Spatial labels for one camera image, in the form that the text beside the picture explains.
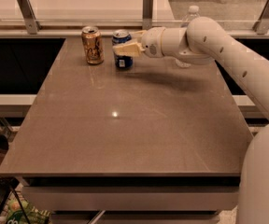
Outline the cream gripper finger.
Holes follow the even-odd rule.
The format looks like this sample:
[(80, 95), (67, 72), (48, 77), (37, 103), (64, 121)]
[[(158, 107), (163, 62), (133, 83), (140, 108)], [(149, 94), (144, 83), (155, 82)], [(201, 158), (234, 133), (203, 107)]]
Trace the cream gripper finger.
[(113, 51), (118, 56), (139, 57), (145, 50), (141, 43), (136, 39), (132, 39), (128, 42), (115, 45)]
[(145, 32), (146, 30), (140, 30), (140, 31), (131, 32), (130, 35), (132, 39), (140, 39)]

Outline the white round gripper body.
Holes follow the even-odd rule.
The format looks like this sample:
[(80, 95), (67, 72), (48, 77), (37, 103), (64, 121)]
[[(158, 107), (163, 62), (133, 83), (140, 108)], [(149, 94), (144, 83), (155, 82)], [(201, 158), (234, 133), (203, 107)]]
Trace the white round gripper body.
[(164, 27), (154, 27), (142, 35), (142, 47), (150, 58), (162, 58), (162, 34), (164, 30)]

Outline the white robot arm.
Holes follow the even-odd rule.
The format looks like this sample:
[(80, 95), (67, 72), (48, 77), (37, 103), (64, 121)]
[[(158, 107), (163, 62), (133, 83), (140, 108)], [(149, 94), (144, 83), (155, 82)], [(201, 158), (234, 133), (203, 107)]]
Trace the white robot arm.
[[(184, 28), (154, 27), (113, 47), (120, 56), (174, 57), (185, 63), (217, 61), (269, 120), (269, 61), (232, 38), (216, 21), (198, 17)], [(235, 224), (269, 224), (269, 124), (248, 146)]]

